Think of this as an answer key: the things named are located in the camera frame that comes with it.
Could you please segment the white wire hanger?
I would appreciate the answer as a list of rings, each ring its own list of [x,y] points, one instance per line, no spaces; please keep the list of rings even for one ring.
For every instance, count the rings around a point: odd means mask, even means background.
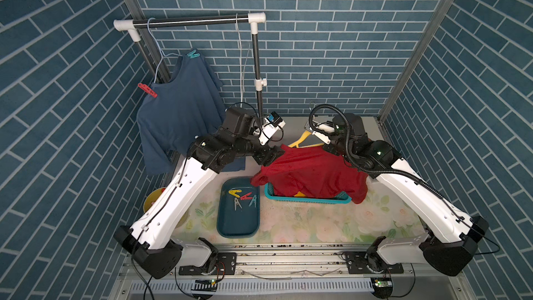
[[[235,15],[235,31],[237,32],[237,44],[239,47],[239,80],[240,80],[240,101],[239,104],[245,104],[244,101],[244,92],[245,92],[245,86],[244,86],[244,76],[245,76],[245,69],[247,60],[244,58],[243,54],[243,43],[242,43],[242,37],[240,33],[239,28],[239,22],[238,22],[238,14]]]

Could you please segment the red t-shirt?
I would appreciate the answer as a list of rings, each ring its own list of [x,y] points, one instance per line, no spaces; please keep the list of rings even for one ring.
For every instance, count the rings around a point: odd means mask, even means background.
[[[270,183],[276,196],[295,197],[298,193],[312,199],[332,199],[346,193],[355,204],[368,193],[367,174],[346,165],[342,156],[321,147],[295,148],[282,145],[284,154],[271,165],[261,167],[251,178],[253,186]]]

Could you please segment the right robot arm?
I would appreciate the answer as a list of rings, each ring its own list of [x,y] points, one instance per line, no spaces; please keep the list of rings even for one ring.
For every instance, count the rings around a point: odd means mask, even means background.
[[[487,236],[487,220],[455,207],[419,177],[390,143],[370,140],[361,117],[330,104],[315,106],[309,115],[311,133],[325,151],[394,192],[426,225],[419,236],[378,237],[366,250],[369,269],[384,272],[396,264],[428,264],[446,276],[457,276],[478,253]]]

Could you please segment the yellow clothespin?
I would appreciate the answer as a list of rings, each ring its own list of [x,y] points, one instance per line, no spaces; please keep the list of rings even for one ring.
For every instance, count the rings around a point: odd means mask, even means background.
[[[240,198],[241,190],[229,190],[228,193],[232,195],[233,197]]]

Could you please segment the grey clothespin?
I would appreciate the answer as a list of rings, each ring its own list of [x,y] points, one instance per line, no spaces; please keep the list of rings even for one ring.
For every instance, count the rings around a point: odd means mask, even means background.
[[[240,203],[240,199],[239,198],[234,198],[234,210],[235,211],[238,211],[238,210],[241,210],[242,209],[242,205]]]

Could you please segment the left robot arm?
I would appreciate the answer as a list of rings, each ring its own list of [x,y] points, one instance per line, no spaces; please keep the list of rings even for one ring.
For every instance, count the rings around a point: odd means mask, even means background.
[[[218,249],[206,239],[187,242],[172,239],[174,229],[201,191],[235,159],[250,156],[260,166],[269,166],[283,155],[269,142],[285,122],[276,112],[258,117],[254,112],[232,107],[213,134],[195,139],[183,166],[165,191],[140,219],[121,226],[114,238],[131,255],[135,268],[162,279],[176,268],[193,266],[211,272]]]

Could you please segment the yellow plastic hanger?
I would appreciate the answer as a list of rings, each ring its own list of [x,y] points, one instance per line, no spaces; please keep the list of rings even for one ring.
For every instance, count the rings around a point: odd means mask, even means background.
[[[288,147],[297,148],[297,149],[310,148],[310,147],[322,147],[324,143],[320,140],[318,142],[315,142],[314,141],[315,138],[316,136],[314,136],[311,132],[304,131],[301,137],[298,140],[294,141],[293,143],[289,144]]]

